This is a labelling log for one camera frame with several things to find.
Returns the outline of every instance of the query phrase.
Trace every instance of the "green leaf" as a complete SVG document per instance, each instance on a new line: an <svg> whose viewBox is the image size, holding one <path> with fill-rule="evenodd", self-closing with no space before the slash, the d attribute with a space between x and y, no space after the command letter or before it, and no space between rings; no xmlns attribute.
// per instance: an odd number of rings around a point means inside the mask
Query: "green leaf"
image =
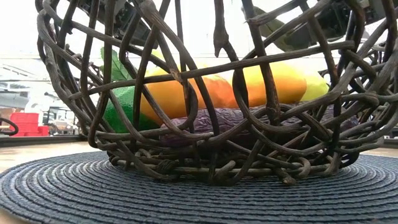
<svg viewBox="0 0 398 224"><path fill-rule="evenodd" d="M258 16L266 13L264 10L254 6L254 15ZM260 33L263 37L268 38L275 30L281 28L285 23L278 19L273 19L269 21L267 24L259 26ZM274 41L274 44L284 52L288 52L294 50L294 46L291 46L291 43L286 42L287 34L282 35L278 39Z"/></svg>
<svg viewBox="0 0 398 224"><path fill-rule="evenodd" d="M101 58L104 60L104 47L101 48ZM129 72L126 70L124 65L119 61L118 53L115 50L112 50L112 72L111 72L111 81L120 81L120 80L131 80L131 76Z"/></svg>

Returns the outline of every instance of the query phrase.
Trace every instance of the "red container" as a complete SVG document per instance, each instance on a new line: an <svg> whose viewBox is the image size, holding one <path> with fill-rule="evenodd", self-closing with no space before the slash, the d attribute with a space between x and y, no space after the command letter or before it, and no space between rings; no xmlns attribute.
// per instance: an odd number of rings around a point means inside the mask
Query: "red container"
<svg viewBox="0 0 398 224"><path fill-rule="evenodd" d="M19 131L17 134L15 134L15 135L13 135L13 136L10 136L10 137L24 137L25 134L26 134L26 133L20 132L20 131Z"/></svg>
<svg viewBox="0 0 398 224"><path fill-rule="evenodd" d="M39 123L38 113L12 113L10 120L14 123Z"/></svg>
<svg viewBox="0 0 398 224"><path fill-rule="evenodd" d="M37 136L41 136L41 135L42 135L42 133L38 133L38 132L36 132L36 133L25 133L26 137L37 137Z"/></svg>
<svg viewBox="0 0 398 224"><path fill-rule="evenodd" d="M39 126L39 128L37 130L39 131L39 133L42 136L48 136L49 135L49 127L48 126Z"/></svg>
<svg viewBox="0 0 398 224"><path fill-rule="evenodd" d="M35 133L38 130L39 124L37 123L16 123L18 126L18 130L20 133Z"/></svg>

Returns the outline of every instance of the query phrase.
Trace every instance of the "fruit basket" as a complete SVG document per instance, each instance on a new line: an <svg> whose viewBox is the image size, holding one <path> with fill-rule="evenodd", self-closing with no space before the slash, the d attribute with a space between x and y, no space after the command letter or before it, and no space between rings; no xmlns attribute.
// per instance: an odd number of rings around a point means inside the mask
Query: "fruit basket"
<svg viewBox="0 0 398 224"><path fill-rule="evenodd" d="M351 13L342 41L328 41L317 19L341 1L319 0L312 7L306 1L291 1L262 14L256 14L251 0L242 1L255 48L240 60L229 41L233 34L225 28L223 0L214 0L209 7L216 13L215 57L224 50L231 62L212 67L199 67L184 46L180 0L175 0L177 32L163 20L170 0L163 0L159 11L152 1L125 2L136 10L128 26L115 21L126 17L121 16L126 10L120 1L69 2L61 18L58 1L36 0L39 54L57 95L76 114L90 146L107 151L115 166L166 181L190 176L233 185L242 178L276 175L293 185L353 164L360 152L379 147L398 122L397 11L392 1L381 1L386 18L363 44L366 14L358 1L345 1ZM85 4L88 26L73 20L80 2L90 3ZM262 39L262 26L296 7L300 15ZM95 30L99 18L104 33ZM145 30L142 21L151 27L149 34L135 36L144 38L143 49L135 45L139 41L132 42L136 30ZM308 27L317 45L267 55L265 47L302 26ZM65 42L72 29L87 34L82 54ZM385 30L386 41L375 45ZM166 38L177 48L179 62ZM103 67L90 62L93 39L104 43ZM157 45L164 59L151 54ZM112 79L116 48L128 74L125 80ZM341 55L338 63L334 50ZM140 64L133 65L127 53L140 56ZM327 64L322 75L330 76L330 84L325 94L301 100L308 82L301 74L286 76L275 70L284 67L279 62L320 53ZM149 62L160 72L146 75ZM70 66L81 73L73 76ZM229 81L214 75L227 71L233 71ZM94 104L90 96L98 93Z"/></svg>

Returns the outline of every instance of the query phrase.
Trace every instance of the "coiled rope placemat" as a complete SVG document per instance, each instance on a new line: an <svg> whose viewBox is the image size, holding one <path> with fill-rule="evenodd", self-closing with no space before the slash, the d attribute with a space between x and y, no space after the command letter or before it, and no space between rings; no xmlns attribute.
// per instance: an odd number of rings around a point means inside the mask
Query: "coiled rope placemat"
<svg viewBox="0 0 398 224"><path fill-rule="evenodd" d="M361 155L293 187L274 177L210 187L158 182L88 152L0 174L0 207L37 223L398 223L397 173L398 159Z"/></svg>

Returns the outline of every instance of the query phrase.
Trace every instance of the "orange mango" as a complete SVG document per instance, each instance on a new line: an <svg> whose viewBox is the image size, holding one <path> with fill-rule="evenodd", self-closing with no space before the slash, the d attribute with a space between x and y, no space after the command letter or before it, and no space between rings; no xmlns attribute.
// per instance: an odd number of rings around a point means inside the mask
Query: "orange mango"
<svg viewBox="0 0 398 224"><path fill-rule="evenodd" d="M271 63L270 66L279 102L299 102L307 89L304 73L284 62L274 62ZM203 68L207 66L202 64L199 65L199 67ZM249 94L249 106L264 105L266 103L266 89L260 67L247 67L243 69L243 72ZM146 76L163 75L166 73L167 72L157 67L148 71ZM227 76L217 74L206 75L202 78L215 108L238 108L232 89L232 73ZM197 94L199 109L206 108L196 82L192 78L188 81ZM146 87L169 118L181 118L187 115L185 112L183 88L179 82L167 81L161 83L148 83ZM155 114L155 111L144 96L141 98L141 113L157 124L162 124L161 119Z"/></svg>

